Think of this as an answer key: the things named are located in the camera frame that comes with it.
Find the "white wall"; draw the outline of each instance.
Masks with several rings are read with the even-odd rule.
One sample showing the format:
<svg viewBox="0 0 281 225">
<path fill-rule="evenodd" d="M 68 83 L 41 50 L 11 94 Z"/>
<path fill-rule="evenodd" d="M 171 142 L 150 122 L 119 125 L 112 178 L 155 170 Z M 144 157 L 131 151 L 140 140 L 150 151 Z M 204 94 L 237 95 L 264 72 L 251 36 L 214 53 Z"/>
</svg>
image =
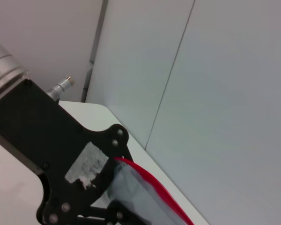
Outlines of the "white wall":
<svg viewBox="0 0 281 225">
<path fill-rule="evenodd" d="M 107 106 L 146 146 L 192 0 L 111 0 L 87 102 Z"/>
<path fill-rule="evenodd" d="M 0 0 L 0 43 L 45 91 L 70 75 L 80 101 L 101 0 Z"/>
<path fill-rule="evenodd" d="M 281 0 L 196 1 L 147 151 L 210 224 L 281 225 Z"/>
</svg>

